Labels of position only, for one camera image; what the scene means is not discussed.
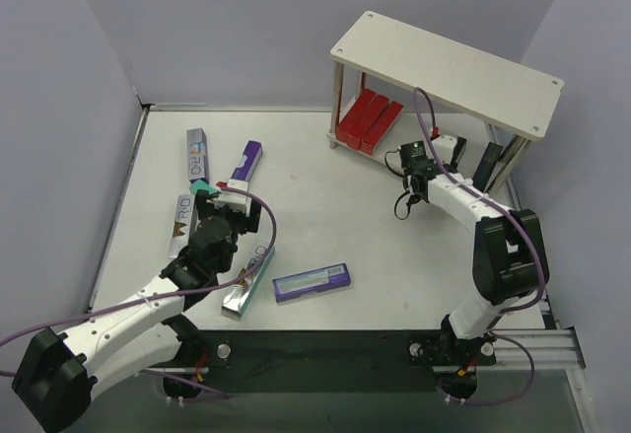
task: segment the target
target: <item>bolt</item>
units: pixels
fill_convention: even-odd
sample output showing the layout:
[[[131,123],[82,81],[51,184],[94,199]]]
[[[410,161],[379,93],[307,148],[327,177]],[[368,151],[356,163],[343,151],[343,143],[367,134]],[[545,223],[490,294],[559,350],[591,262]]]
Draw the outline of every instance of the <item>bolt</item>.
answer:
[[[493,352],[495,352],[495,350],[493,349],[493,344],[491,344],[490,342],[485,342],[484,344],[482,344],[482,347],[480,348],[480,353],[483,356],[490,357],[493,355]]]
[[[232,349],[228,344],[220,344],[217,346],[217,357],[220,359],[228,359]]]
[[[412,357],[418,357],[423,354],[423,349],[421,349],[421,345],[418,342],[410,344],[410,354]]]

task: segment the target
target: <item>white tabletop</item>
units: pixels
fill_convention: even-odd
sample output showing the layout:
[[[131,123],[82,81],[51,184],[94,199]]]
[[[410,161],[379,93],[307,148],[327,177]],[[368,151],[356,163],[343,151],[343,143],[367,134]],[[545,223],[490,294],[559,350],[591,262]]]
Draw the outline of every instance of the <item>white tabletop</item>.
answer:
[[[399,88],[420,86],[436,101],[529,140],[540,140],[563,80],[366,12],[331,49],[331,58]]]
[[[386,168],[348,149],[328,148],[326,112],[149,113],[137,159],[98,284],[96,308],[140,289],[169,261],[177,196],[187,192],[185,131],[203,127],[210,176],[224,180],[248,139],[263,144],[250,190],[278,220],[276,256],[244,318],[220,316],[224,292],[188,310],[200,328],[212,329],[432,329],[473,287],[472,237],[442,210],[418,204],[407,221],[392,214],[401,182]],[[439,120],[449,128],[448,118]],[[465,137],[483,126],[462,117]],[[418,122],[402,116],[382,144],[421,135]],[[460,164],[471,175],[482,145],[469,141]],[[234,278],[258,238],[268,239],[263,212],[258,235],[240,238]],[[348,264],[350,287],[278,305],[271,280],[337,262]],[[505,317],[501,328],[543,327],[537,307]]]

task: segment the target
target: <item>red object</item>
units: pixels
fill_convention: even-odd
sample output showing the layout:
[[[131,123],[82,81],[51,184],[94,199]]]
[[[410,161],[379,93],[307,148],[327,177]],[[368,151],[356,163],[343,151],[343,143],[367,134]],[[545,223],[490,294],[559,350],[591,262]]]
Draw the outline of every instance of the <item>red object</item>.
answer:
[[[357,121],[362,118],[368,108],[368,105],[376,95],[377,93],[368,89],[364,90],[362,94],[359,95],[355,104],[348,110],[348,112],[346,112],[346,115],[335,129],[335,138],[337,140],[344,143],[348,141],[348,132],[353,128]]]
[[[382,116],[375,122],[375,125],[371,127],[366,135],[362,138],[362,145],[360,150],[368,155],[373,155],[375,147],[384,138],[387,132],[390,130],[396,118],[403,110],[403,105],[393,101],[390,106],[384,111]]]
[[[368,105],[368,109],[364,113],[364,116],[351,128],[348,132],[348,140],[346,144],[355,150],[359,150],[360,144],[362,143],[362,138],[366,135],[366,133],[370,130],[379,116],[382,115],[384,109],[386,109],[389,103],[388,98],[384,95],[377,95]]]

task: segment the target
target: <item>table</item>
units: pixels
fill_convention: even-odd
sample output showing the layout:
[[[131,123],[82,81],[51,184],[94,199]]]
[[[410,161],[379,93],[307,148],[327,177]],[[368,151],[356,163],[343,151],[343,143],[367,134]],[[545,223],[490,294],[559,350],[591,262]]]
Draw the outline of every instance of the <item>table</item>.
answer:
[[[443,316],[473,287],[472,236],[442,210],[419,204],[406,221],[392,214],[400,181],[379,163],[341,147],[330,150],[327,112],[151,111],[97,284],[95,308],[115,304],[145,285],[167,263],[175,202],[187,192],[185,130],[203,127],[208,137],[212,180],[232,172],[248,139],[263,144],[250,190],[278,220],[276,256],[244,318],[220,316],[224,293],[210,294],[186,312],[202,329],[436,329]],[[439,114],[469,137],[460,164],[472,175],[483,152],[484,126],[464,115]],[[420,138],[418,122],[402,116],[381,144]],[[506,193],[497,199],[503,201]],[[258,235],[240,238],[234,278],[249,248],[267,240],[261,217]],[[344,261],[350,287],[282,305],[271,280]],[[499,328],[543,328],[537,307],[504,317]]]

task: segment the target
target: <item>teal object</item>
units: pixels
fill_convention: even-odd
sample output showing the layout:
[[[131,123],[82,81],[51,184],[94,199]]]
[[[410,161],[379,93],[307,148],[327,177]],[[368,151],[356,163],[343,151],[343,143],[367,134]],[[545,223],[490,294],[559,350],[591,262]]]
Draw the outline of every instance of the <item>teal object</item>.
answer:
[[[220,192],[219,189],[217,189],[213,185],[208,184],[208,183],[206,183],[205,181],[202,181],[202,180],[198,180],[198,181],[196,181],[194,184],[192,184],[190,186],[190,192],[193,193],[193,194],[196,194],[197,190],[199,190],[199,189],[205,189],[210,194],[219,193]]]

